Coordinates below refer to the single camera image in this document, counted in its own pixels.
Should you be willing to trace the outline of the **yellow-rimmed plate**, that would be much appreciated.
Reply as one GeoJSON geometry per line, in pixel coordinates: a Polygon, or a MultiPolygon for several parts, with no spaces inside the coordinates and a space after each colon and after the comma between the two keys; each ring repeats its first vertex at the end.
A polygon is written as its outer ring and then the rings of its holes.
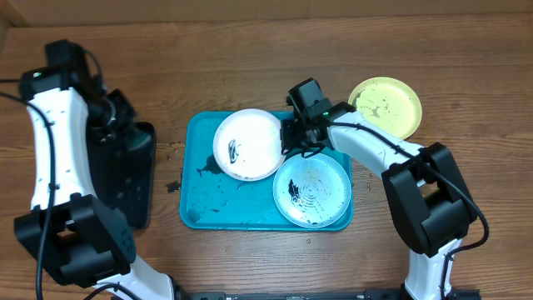
{"type": "Polygon", "coordinates": [[[359,83],[348,102],[371,123],[407,139],[420,126],[421,101],[407,84],[392,77],[373,77],[359,83]]]}

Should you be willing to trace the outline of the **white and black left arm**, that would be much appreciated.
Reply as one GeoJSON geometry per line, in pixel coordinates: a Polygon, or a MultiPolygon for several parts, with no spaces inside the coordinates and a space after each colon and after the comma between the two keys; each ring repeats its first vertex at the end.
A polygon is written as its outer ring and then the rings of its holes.
{"type": "Polygon", "coordinates": [[[117,299],[182,298],[171,276],[137,254],[133,236],[150,222],[155,128],[90,72],[88,50],[59,40],[45,52],[46,66],[22,75],[18,98],[32,121],[36,182],[14,232],[37,278],[117,299]]]}

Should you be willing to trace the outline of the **light blue-rimmed plate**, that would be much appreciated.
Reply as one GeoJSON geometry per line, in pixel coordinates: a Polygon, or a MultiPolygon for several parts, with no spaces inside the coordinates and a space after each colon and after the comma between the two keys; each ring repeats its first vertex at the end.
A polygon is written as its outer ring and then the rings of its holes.
{"type": "Polygon", "coordinates": [[[286,160],[273,179],[273,198],[281,215],[299,228],[325,229],[350,216],[351,179],[333,157],[300,155],[286,160]]]}

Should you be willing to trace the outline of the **white plate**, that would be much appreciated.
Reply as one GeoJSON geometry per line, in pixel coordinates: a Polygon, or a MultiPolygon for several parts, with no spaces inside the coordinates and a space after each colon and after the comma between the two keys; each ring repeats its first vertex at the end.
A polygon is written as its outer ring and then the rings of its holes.
{"type": "Polygon", "coordinates": [[[230,114],[217,128],[213,156],[228,176],[253,182],[271,176],[283,164],[281,121],[272,113],[248,108],[230,114]]]}

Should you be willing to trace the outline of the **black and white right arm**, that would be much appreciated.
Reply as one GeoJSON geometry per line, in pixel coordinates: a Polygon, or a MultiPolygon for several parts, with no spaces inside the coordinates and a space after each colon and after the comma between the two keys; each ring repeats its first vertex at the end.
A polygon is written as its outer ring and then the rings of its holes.
{"type": "Polygon", "coordinates": [[[451,151],[393,137],[346,102],[322,110],[297,104],[281,121],[281,149],[304,158],[330,148],[355,159],[383,183],[393,224],[411,250],[399,299],[478,299],[478,290],[450,284],[456,254],[489,237],[451,151]]]}

